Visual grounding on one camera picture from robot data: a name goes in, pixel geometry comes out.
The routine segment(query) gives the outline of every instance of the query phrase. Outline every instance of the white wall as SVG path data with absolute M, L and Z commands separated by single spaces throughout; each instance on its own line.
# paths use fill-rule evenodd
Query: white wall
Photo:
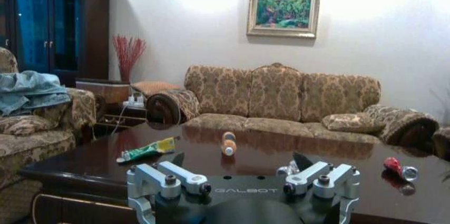
M 372 76 L 382 104 L 450 122 L 448 0 L 320 0 L 315 41 L 245 36 L 248 0 L 111 0 L 109 8 L 109 36 L 148 44 L 131 81 L 181 85 L 191 64 L 280 62 L 303 72 Z M 119 79 L 112 45 L 109 57 Z

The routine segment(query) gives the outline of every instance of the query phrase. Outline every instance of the sofa armrest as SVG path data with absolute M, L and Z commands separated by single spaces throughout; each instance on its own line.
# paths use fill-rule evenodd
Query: sofa armrest
M 450 126 L 439 128 L 432 135 L 435 155 L 450 161 Z
M 84 126 L 93 126 L 96 123 L 96 97 L 92 92 L 67 88 L 71 96 L 71 105 L 63 114 L 60 127 L 73 131 L 75 136 L 80 136 Z
M 386 144 L 426 148 L 424 141 L 428 141 L 439 128 L 436 120 L 428 114 L 379 104 L 368 106 L 364 112 L 372 119 L 386 123 L 384 129 L 376 134 Z
M 148 120 L 164 124 L 184 123 L 200 114 L 197 98 L 188 90 L 159 91 L 147 99 L 145 108 Z

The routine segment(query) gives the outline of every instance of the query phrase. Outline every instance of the toothpaste tube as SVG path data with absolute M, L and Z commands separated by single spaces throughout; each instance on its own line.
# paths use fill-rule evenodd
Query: toothpaste tube
M 172 152 L 175 152 L 175 137 L 152 142 L 141 148 L 121 151 L 121 156 L 116 159 L 116 162 L 123 163 L 127 161 L 133 161 L 144 156 L 167 154 Z

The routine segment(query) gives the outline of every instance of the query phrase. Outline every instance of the power strip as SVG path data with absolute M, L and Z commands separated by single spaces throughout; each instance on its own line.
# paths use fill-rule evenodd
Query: power strip
M 128 102 L 128 101 L 124 101 L 123 105 L 127 106 L 127 107 L 143 108 L 143 103 L 140 103 L 140 102 Z
M 143 96 L 139 96 L 136 100 L 133 96 L 129 96 L 128 101 L 124 101 L 123 105 L 127 107 L 143 108 Z

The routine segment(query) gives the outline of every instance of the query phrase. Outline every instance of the armchair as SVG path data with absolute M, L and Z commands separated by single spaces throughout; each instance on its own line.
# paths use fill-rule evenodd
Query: armchair
M 0 73 L 16 72 L 14 56 L 0 47 Z M 41 187 L 17 171 L 75 148 L 96 123 L 93 94 L 68 88 L 68 95 L 69 103 L 35 109 L 27 116 L 0 117 L 0 223 L 29 214 L 31 199 Z

